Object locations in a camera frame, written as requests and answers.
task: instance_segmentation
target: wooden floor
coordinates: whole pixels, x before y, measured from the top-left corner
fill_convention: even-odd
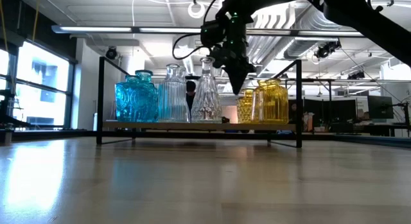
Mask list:
[[[94,138],[0,146],[0,223],[411,223],[411,151]]]

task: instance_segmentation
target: wooden shelf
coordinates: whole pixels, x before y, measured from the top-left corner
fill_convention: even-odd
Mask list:
[[[128,123],[118,121],[103,122],[104,128],[146,128],[160,130],[291,130],[295,125],[277,124],[207,124],[207,123]]]

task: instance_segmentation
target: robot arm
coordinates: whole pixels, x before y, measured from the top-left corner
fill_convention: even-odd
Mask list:
[[[225,0],[216,20],[202,27],[201,41],[212,49],[215,67],[225,66],[233,93],[238,94],[248,73],[255,71],[246,55],[245,25],[251,15],[273,4],[294,0]],[[337,24],[350,26],[387,50],[402,62],[411,65],[411,33],[374,10],[365,0],[308,0]]]

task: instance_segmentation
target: glass bottle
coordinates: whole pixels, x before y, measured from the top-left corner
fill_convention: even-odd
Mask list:
[[[259,123],[259,104],[264,86],[267,86],[265,80],[259,80],[258,87],[252,92],[251,122],[253,123]]]
[[[201,58],[202,75],[198,83],[197,92],[191,109],[192,123],[221,123],[222,109],[216,82],[211,74],[214,59]]]
[[[134,108],[130,95],[137,83],[137,76],[125,76],[126,82],[116,84],[116,116],[120,122],[134,122]]]
[[[158,119],[158,90],[151,82],[153,72],[137,70],[137,81],[132,87],[130,102],[134,108],[134,122],[152,123]]]
[[[267,85],[262,88],[260,97],[261,123],[287,124],[288,123],[288,92],[280,86],[278,79],[267,80]]]
[[[252,92],[252,89],[243,89],[241,93],[244,97],[237,100],[237,116],[240,124],[251,123]]]
[[[186,84],[183,80],[185,68],[177,64],[167,65],[167,77],[159,84],[159,121],[187,123],[188,106]]]

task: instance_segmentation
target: yellow glass vase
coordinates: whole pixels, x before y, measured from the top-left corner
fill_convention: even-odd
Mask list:
[[[237,116],[240,124],[251,123],[252,92],[252,89],[243,89],[241,93],[244,97],[237,100]]]
[[[258,87],[252,92],[252,111],[251,111],[251,122],[259,123],[259,105],[261,103],[261,96],[263,92],[263,87],[267,86],[265,80],[258,81]]]
[[[288,124],[288,92],[281,81],[271,79],[262,87],[259,103],[259,121],[264,124]]]

